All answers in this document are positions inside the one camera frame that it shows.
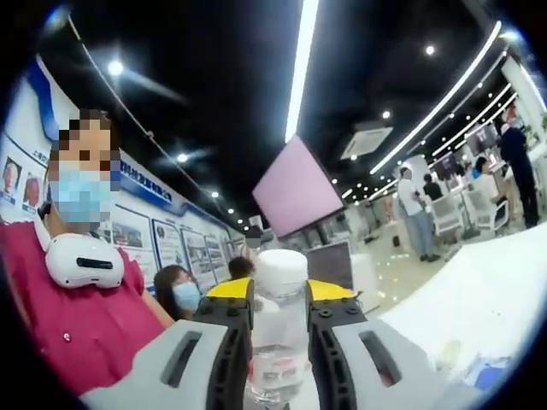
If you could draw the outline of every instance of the black ceiling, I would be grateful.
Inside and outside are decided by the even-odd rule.
[[[113,112],[122,148],[173,189],[235,225],[257,214],[251,191],[284,146],[300,8],[294,0],[89,2],[73,10],[79,33],[100,67],[120,59],[128,73],[113,84],[127,107],[185,170],[217,190],[214,205],[165,159],[99,79],[68,26],[40,47],[47,68],[80,107]],[[460,78],[490,33],[461,0],[320,1],[298,134],[340,181],[381,186],[369,170],[427,115]],[[496,42],[476,73],[416,137],[420,141],[477,85],[502,51]],[[426,56],[424,48],[437,50]],[[498,70],[415,152],[430,154],[504,86]],[[356,123],[386,121],[394,131],[357,161],[339,158]],[[393,162],[409,155],[404,149]],[[227,210],[235,208],[234,215]]]

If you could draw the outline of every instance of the face mask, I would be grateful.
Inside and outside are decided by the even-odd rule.
[[[202,296],[199,294],[196,284],[184,282],[173,287],[174,300],[179,308],[189,310],[192,313],[197,311],[197,306]]]
[[[51,199],[63,221],[69,224],[98,225],[110,213],[110,181],[102,181],[99,171],[60,169],[59,180],[50,181]]]

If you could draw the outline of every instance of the pink shirt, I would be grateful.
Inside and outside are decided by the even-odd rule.
[[[126,376],[135,354],[163,331],[142,299],[137,262],[124,251],[120,287],[63,289],[48,273],[33,223],[0,226],[0,244],[38,349],[76,395]]]

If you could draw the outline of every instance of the white chair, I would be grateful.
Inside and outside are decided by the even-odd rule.
[[[474,225],[480,230],[497,233],[500,228],[509,222],[509,202],[503,201],[499,205],[488,201],[480,190],[467,192],[469,202],[473,207]],[[503,217],[496,220],[497,212],[504,208]]]
[[[443,196],[431,202],[430,207],[437,236],[464,227],[462,213],[452,196]]]

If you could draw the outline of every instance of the monitor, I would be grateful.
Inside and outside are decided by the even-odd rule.
[[[348,241],[312,249],[306,254],[306,257],[308,258],[308,275],[310,279],[337,284],[345,289],[353,290],[353,273]]]
[[[253,190],[278,238],[344,209],[344,203],[303,140],[293,137]]]

